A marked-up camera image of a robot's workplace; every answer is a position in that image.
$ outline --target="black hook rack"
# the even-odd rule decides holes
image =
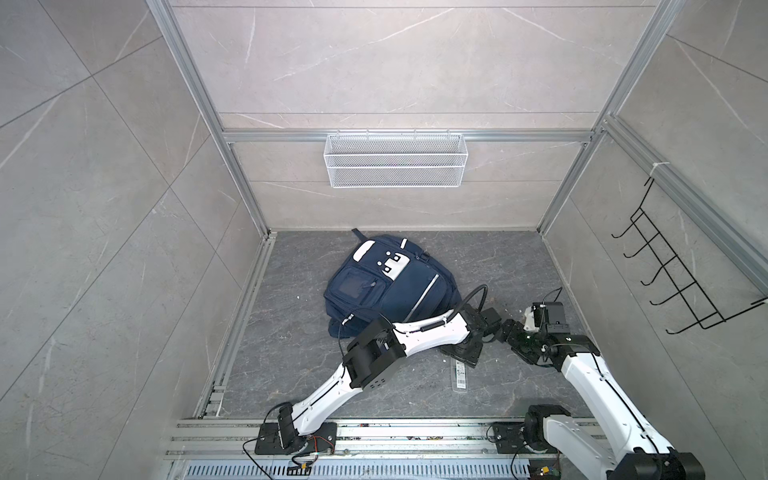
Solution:
[[[659,274],[661,272],[664,272],[664,273],[667,274],[667,277],[670,279],[670,281],[672,282],[672,285],[674,285],[675,290],[676,290],[675,293],[673,293],[672,295],[670,295],[666,299],[660,301],[659,303],[655,303],[655,302],[651,301],[650,304],[651,305],[663,305],[664,303],[672,300],[674,297],[680,295],[680,298],[682,298],[683,301],[685,302],[685,306],[688,307],[688,310],[690,311],[690,314],[694,316],[694,319],[696,319],[696,321],[691,323],[689,326],[686,326],[685,328],[680,329],[680,330],[678,330],[676,332],[671,332],[669,329],[667,329],[667,333],[669,333],[670,335],[677,335],[678,333],[682,333],[682,332],[684,332],[684,331],[688,330],[689,328],[691,328],[693,326],[696,326],[696,325],[698,325],[699,327],[701,327],[701,329],[704,329],[704,330],[710,329],[710,328],[712,328],[715,325],[720,325],[721,323],[727,322],[728,320],[730,320],[732,318],[735,318],[735,317],[737,317],[737,316],[739,316],[739,315],[741,315],[743,313],[746,313],[746,312],[749,312],[750,310],[756,309],[758,306],[763,305],[763,303],[766,300],[768,300],[768,296],[764,297],[764,298],[761,298],[760,300],[756,300],[756,301],[750,303],[749,307],[747,307],[744,310],[741,310],[738,313],[734,313],[733,315],[728,316],[728,317],[723,316],[723,314],[720,312],[720,309],[717,308],[717,306],[714,304],[714,302],[712,301],[710,296],[707,295],[707,292],[704,291],[704,288],[699,284],[698,280],[696,280],[696,277],[694,277],[694,275],[690,272],[690,270],[688,270],[688,267],[683,262],[683,260],[680,258],[680,256],[677,254],[675,249],[672,248],[672,246],[667,241],[667,239],[664,237],[664,235],[661,233],[661,231],[656,227],[656,224],[650,219],[650,217],[645,212],[645,210],[643,210],[643,203],[645,203],[645,199],[648,197],[648,192],[650,192],[650,188],[654,185],[654,179],[649,177],[648,180],[646,180],[645,184],[643,184],[643,186],[645,186],[645,185],[647,185],[648,188],[645,190],[645,195],[643,196],[643,200],[641,200],[641,202],[640,202],[640,206],[637,208],[637,210],[634,211],[634,213],[632,213],[630,215],[631,223],[630,223],[629,227],[627,227],[627,229],[625,231],[623,231],[621,233],[621,235],[616,236],[616,235],[611,234],[611,236],[613,238],[622,238],[632,227],[634,227],[634,229],[637,230],[637,232],[643,238],[643,241],[645,243],[643,243],[643,246],[640,247],[640,249],[637,252],[632,253],[631,255],[627,255],[625,253],[624,256],[626,258],[632,258],[632,257],[636,256],[638,253],[640,253],[643,249],[645,249],[645,247],[648,247],[648,249],[652,252],[654,257],[656,257],[656,260],[658,260],[658,262],[660,264],[659,270],[657,270],[656,274],[654,275],[654,278],[650,279],[650,282],[648,282],[648,283],[645,283],[644,281],[641,280],[641,283],[643,285],[645,285],[645,286],[649,286],[659,277]],[[646,238],[646,236],[643,234],[643,232],[637,226],[637,221],[639,219],[641,219],[642,217],[645,217],[646,220],[648,220],[648,222],[650,223],[650,225],[654,228],[654,230],[656,230],[656,233],[651,238]],[[669,260],[667,260],[666,262],[662,262],[661,261],[661,258],[656,253],[656,250],[654,250],[653,245],[650,244],[650,242],[653,241],[656,237],[660,237],[667,244],[667,247],[670,249],[670,251],[673,254],[672,257]],[[677,282],[674,281],[674,278],[672,278],[672,275],[670,274],[669,270],[667,270],[667,266],[673,260],[677,260],[680,263],[680,265],[683,266],[683,268],[685,269],[686,273],[690,276],[690,278],[692,278],[694,280],[693,282],[688,283],[686,286],[684,286],[682,288],[680,288],[680,286],[677,285]],[[707,302],[709,302],[710,305],[712,306],[712,308],[714,309],[713,313],[711,313],[711,314],[705,316],[704,318],[700,319],[698,317],[698,315],[696,314],[696,312],[694,312],[693,307],[688,303],[688,300],[685,298],[685,295],[683,295],[683,291],[691,288],[692,286],[698,287],[698,289],[701,291],[701,293],[707,299]],[[704,320],[709,319],[709,318],[711,318],[711,317],[713,317],[715,315],[718,315],[720,317],[720,321],[715,322],[715,323],[713,323],[713,324],[711,324],[709,326],[705,326],[704,324],[702,324],[702,322]]]

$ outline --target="black strap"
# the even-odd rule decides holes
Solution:
[[[363,234],[360,232],[360,230],[357,230],[356,228],[353,228],[353,229],[352,229],[352,233],[354,233],[354,234],[355,234],[355,237],[358,237],[358,238],[360,239],[360,241],[361,241],[361,242],[364,242],[364,241],[368,240],[368,237],[366,237],[365,235],[363,235]]]

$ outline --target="wire basket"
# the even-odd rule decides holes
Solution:
[[[461,134],[331,134],[323,152],[331,187],[458,187],[467,163]]]

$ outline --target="backpack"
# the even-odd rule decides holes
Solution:
[[[333,274],[323,294],[333,338],[357,336],[381,316],[391,323],[415,322],[461,302],[451,272],[415,243],[352,232],[362,243]]]

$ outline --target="marble floor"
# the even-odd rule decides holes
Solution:
[[[489,286],[487,306],[502,317],[560,286],[536,232],[407,232],[454,273],[462,294]],[[326,331],[326,282],[357,245],[350,232],[277,234],[253,306],[221,415],[260,419],[278,402],[299,401],[339,365],[336,339]],[[568,297],[560,296],[572,331],[583,332]],[[337,410],[336,417],[522,416],[532,403],[559,403],[574,415],[590,415],[571,385],[553,369],[525,364],[506,345],[489,343],[467,369],[468,391],[451,387],[450,358],[433,349],[413,356],[387,383]]]

